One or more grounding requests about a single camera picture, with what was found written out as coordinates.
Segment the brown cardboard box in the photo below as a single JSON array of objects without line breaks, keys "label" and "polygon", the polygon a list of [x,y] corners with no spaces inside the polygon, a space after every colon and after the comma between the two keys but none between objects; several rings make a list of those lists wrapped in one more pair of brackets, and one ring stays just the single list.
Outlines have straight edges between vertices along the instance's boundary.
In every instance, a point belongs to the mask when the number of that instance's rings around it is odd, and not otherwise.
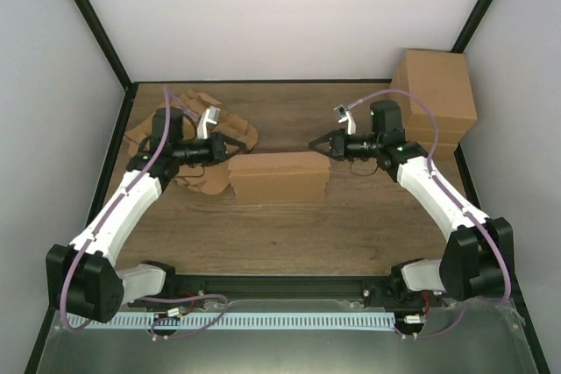
[{"label": "brown cardboard box", "polygon": [[228,170],[239,204],[319,202],[330,179],[330,160],[317,152],[251,153],[230,159]]}]

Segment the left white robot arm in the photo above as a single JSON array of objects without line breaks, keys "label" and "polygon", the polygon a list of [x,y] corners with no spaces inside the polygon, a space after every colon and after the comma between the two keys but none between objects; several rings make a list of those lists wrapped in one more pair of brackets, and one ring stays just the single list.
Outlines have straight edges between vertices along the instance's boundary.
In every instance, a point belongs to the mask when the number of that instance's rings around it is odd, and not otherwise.
[{"label": "left white robot arm", "polygon": [[182,167],[215,166],[245,151],[244,142],[209,130],[219,113],[208,107],[194,137],[186,139],[182,109],[155,111],[152,131],[129,161],[116,192],[70,245],[56,244],[46,254],[49,300],[60,312],[107,322],[127,302],[149,297],[159,307],[170,307],[178,300],[179,286],[169,279],[173,267],[145,261],[118,271],[115,265],[141,216]]}]

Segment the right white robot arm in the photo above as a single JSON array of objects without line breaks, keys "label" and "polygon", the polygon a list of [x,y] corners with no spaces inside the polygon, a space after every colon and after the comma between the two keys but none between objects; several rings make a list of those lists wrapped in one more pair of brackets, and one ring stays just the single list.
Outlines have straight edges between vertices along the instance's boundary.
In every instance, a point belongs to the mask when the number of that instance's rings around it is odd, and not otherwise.
[{"label": "right white robot arm", "polygon": [[337,161],[373,159],[428,213],[446,241],[439,259],[397,265],[389,285],[392,301],[410,306],[421,291],[446,293],[454,300],[479,297],[505,303],[513,288],[514,239],[511,225],[470,203],[437,169],[432,156],[407,140],[401,108],[392,100],[370,105],[372,129],[358,134],[351,109],[334,109],[340,129],[309,142],[309,149]]}]

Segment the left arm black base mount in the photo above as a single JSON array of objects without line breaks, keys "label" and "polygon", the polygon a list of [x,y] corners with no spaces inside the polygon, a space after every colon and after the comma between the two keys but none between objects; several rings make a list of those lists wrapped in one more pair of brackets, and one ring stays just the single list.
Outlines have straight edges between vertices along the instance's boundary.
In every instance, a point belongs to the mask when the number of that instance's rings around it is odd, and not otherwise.
[{"label": "left arm black base mount", "polygon": [[163,289],[160,293],[152,295],[152,298],[158,301],[150,301],[138,299],[127,304],[128,307],[164,307],[170,306],[169,300],[178,300],[190,298],[204,294],[207,286],[206,282],[196,276],[177,275],[164,282]]}]

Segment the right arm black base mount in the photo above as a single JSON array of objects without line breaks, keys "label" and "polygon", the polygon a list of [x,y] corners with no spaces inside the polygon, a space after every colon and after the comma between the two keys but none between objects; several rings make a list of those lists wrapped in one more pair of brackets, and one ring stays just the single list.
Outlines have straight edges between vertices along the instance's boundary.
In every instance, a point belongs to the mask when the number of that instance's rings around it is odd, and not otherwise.
[{"label": "right arm black base mount", "polygon": [[423,293],[409,290],[401,274],[406,264],[418,262],[420,259],[409,260],[392,266],[388,275],[363,278],[360,289],[364,307],[400,309],[425,306]]}]

